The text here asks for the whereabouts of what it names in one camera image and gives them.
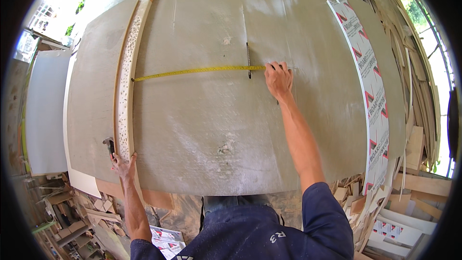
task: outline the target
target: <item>white board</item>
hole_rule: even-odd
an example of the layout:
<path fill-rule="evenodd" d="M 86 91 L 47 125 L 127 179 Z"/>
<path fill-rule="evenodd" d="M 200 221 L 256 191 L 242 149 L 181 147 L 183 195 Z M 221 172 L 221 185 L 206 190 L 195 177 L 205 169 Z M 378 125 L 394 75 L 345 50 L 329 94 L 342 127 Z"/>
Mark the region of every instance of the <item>white board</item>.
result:
<path fill-rule="evenodd" d="M 66 165 L 69 174 L 69 182 L 72 187 L 79 189 L 87 194 L 93 195 L 95 197 L 101 198 L 101 194 L 98 191 L 96 185 L 96 179 L 93 176 L 87 175 L 80 171 L 74 170 L 71 167 L 70 156 L 69 156 L 69 146 L 67 145 L 67 100 L 69 98 L 69 83 L 71 82 L 72 69 L 74 67 L 76 55 L 72 56 L 69 60 L 68 72 L 66 77 L 66 88 L 64 91 L 64 104 L 62 110 L 62 134 L 64 137 L 64 153 L 66 157 Z"/>
<path fill-rule="evenodd" d="M 367 245 L 371 246 L 371 247 L 374 247 L 374 248 L 379 248 L 379 249 L 382 249 L 384 251 L 387 251 L 387 252 L 390 252 L 390 253 L 393 253 L 393 254 L 396 254 L 396 255 L 400 255 L 400 256 L 403 256 L 403 257 L 406 257 L 407 254 L 409 254 L 409 252 L 411 251 L 410 248 L 390 244 L 390 243 L 387 243 L 387 242 L 384 242 L 384 241 L 377 242 L 377 241 L 370 240 L 370 239 L 367 241 Z"/>
<path fill-rule="evenodd" d="M 384 217 L 382 217 L 380 215 L 377 216 L 377 220 L 388 223 L 388 224 L 392 224 L 392 225 L 395 225 L 395 226 L 398 226 L 398 227 L 401 227 L 402 228 L 401 234 L 399 234 L 395 238 L 395 241 L 398 241 L 400 243 L 403 243 L 403 244 L 406 244 L 406 245 L 409 245 L 409 246 L 414 246 L 415 243 L 417 242 L 417 240 L 419 240 L 420 236 L 423 233 L 422 231 L 420 231 L 418 229 L 403 225 L 400 222 L 396 222 L 396 221 L 384 218 Z"/>
<path fill-rule="evenodd" d="M 26 148 L 33 174 L 67 171 L 62 108 L 71 51 L 38 52 L 26 100 Z"/>
<path fill-rule="evenodd" d="M 425 234 L 432 234 L 436 227 L 436 223 L 434 222 L 420 220 L 418 218 L 402 215 L 400 213 L 396 213 L 394 211 L 390 211 L 387 209 L 382 209 L 379 215 L 392 221 L 402 223 L 409 227 L 419 229 Z"/>

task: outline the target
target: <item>yellow measuring tape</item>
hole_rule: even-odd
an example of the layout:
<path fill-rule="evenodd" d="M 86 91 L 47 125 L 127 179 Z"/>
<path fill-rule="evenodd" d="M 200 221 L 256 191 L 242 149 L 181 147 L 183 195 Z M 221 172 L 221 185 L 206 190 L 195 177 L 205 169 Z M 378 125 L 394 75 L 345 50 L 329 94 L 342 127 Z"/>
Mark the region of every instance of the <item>yellow measuring tape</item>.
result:
<path fill-rule="evenodd" d="M 150 79 L 150 78 L 161 78 L 161 77 L 183 75 L 183 74 L 186 74 L 186 73 L 196 73 L 196 72 L 256 71 L 256 70 L 264 70 L 264 69 L 266 69 L 266 67 L 264 67 L 264 66 L 214 66 L 214 67 L 206 67 L 206 68 L 202 68 L 202 69 L 192 69 L 192 70 L 184 70 L 184 71 L 158 73 L 156 75 L 147 76 L 147 77 L 132 78 L 132 81 L 140 82 L 140 81 Z"/>

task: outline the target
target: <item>tool handle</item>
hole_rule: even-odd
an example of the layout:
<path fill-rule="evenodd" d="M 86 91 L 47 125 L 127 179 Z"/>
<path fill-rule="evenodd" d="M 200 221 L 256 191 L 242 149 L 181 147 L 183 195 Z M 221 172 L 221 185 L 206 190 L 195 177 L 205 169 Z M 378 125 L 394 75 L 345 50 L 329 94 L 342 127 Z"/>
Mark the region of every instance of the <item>tool handle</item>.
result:
<path fill-rule="evenodd" d="M 115 153 L 116 150 L 114 149 L 114 142 L 111 140 L 109 140 L 108 151 L 109 151 L 109 156 L 111 157 L 111 160 L 113 160 L 114 156 L 112 156 L 112 154 Z"/>

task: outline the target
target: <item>hand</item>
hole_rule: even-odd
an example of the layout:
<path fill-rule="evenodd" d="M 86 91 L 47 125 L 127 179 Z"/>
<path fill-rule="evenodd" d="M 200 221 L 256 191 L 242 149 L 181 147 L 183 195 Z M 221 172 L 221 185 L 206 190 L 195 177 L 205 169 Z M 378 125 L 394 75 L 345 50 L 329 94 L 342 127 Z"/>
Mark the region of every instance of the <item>hand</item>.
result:
<path fill-rule="evenodd" d="M 273 61 L 270 64 L 265 64 L 265 67 L 266 85 L 269 92 L 280 103 L 284 103 L 288 95 L 292 96 L 292 70 L 287 69 L 287 64 L 284 61 L 280 63 Z"/>
<path fill-rule="evenodd" d="M 135 179 L 135 162 L 137 153 L 133 153 L 130 158 L 130 162 L 124 163 L 122 158 L 116 153 L 112 153 L 112 169 L 115 169 L 116 174 L 122 179 L 123 182 L 131 181 Z"/>

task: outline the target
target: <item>person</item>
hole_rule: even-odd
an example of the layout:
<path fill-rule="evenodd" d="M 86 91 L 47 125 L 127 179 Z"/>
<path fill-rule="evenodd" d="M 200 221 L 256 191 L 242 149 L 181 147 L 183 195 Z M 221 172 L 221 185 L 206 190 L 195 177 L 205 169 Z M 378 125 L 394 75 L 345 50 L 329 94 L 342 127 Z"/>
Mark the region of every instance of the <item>person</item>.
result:
<path fill-rule="evenodd" d="M 326 184 L 317 144 L 292 96 L 292 70 L 285 62 L 265 66 L 266 84 L 279 102 L 287 143 L 300 176 L 303 231 L 280 225 L 263 196 L 204 197 L 204 229 L 176 260 L 353 259 L 353 232 Z M 147 216 L 136 192 L 136 156 L 134 153 L 128 164 L 117 155 L 113 160 L 125 190 L 131 259 L 165 259 L 151 243 Z"/>

